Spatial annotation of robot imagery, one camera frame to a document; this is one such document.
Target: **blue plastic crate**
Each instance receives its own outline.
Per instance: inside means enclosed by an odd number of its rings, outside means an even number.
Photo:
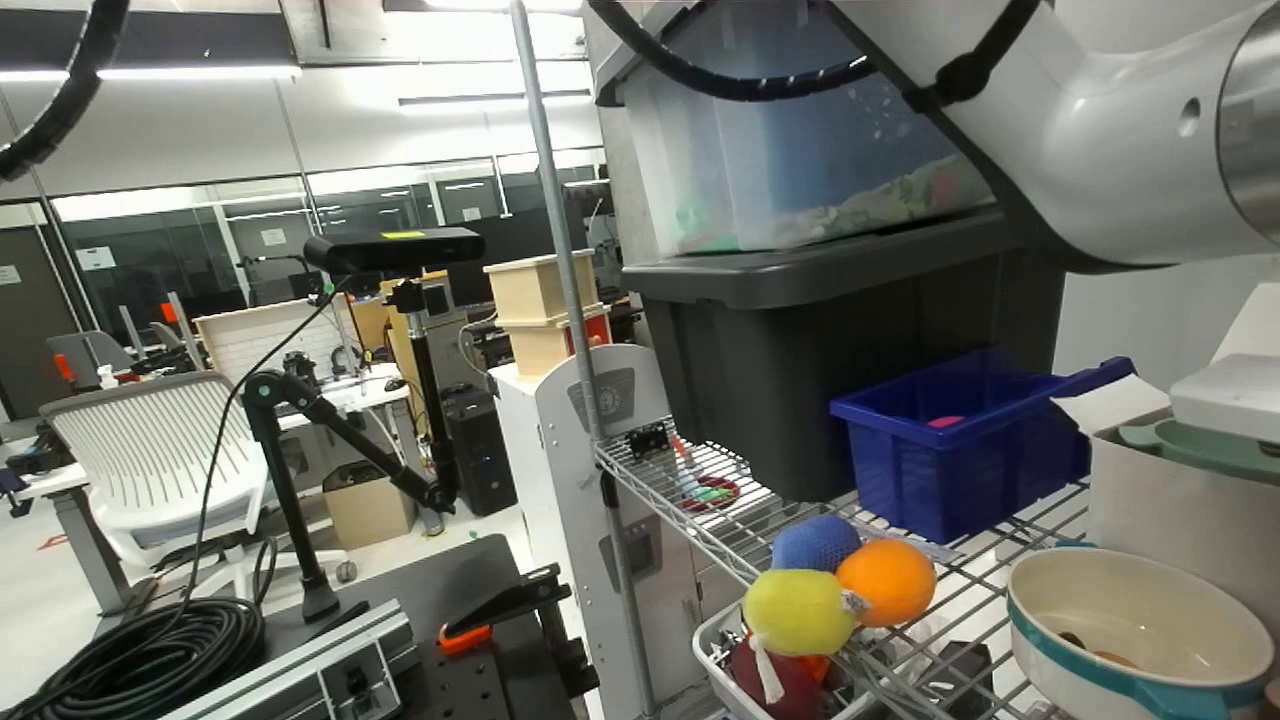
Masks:
[[[944,545],[1078,481],[1088,440],[1052,396],[1078,396],[1126,371],[1130,360],[1107,360],[1075,375],[1026,375],[997,350],[972,350],[838,396],[830,414],[849,424],[859,503]]]

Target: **wire shelf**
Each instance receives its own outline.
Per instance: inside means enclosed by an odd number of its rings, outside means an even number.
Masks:
[[[981,715],[1047,720],[1056,709],[1020,674],[1007,643],[1002,578],[1012,559],[1030,546],[1078,545],[1088,514],[1088,485],[1067,485],[1056,496],[1022,508],[1020,514],[929,545],[909,534],[857,503],[857,492],[829,503],[788,503],[751,481],[751,467],[720,449],[699,442],[694,464],[703,476],[733,481],[737,503],[692,513],[687,485],[678,485],[670,453],[636,461],[622,440],[600,449],[600,467],[665,514],[687,545],[694,545],[737,584],[751,584],[771,557],[771,534],[813,513],[845,514],[859,534],[902,534],[938,563],[938,584],[929,617],[893,631],[859,631],[838,655],[849,681],[830,692],[834,715],[911,715],[947,720],[953,702],[981,702]],[[983,643],[993,664],[983,673],[944,659],[947,638]]]

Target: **orange ball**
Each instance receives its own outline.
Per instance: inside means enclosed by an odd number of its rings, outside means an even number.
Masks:
[[[834,566],[838,588],[868,603],[859,622],[887,627],[919,620],[932,603],[932,559],[902,539],[870,539]]]

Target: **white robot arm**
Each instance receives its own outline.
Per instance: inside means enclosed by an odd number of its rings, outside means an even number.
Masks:
[[[1002,0],[830,0],[902,83],[972,50]],[[972,99],[938,105],[1038,218],[1107,265],[1280,243],[1280,3],[1224,12],[1153,50],[1088,50],[1038,3]]]

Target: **bowl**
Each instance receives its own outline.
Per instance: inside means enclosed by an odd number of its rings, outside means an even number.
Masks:
[[[1052,546],[1012,563],[1012,651],[1078,720],[1246,720],[1267,627],[1226,592],[1144,557]]]

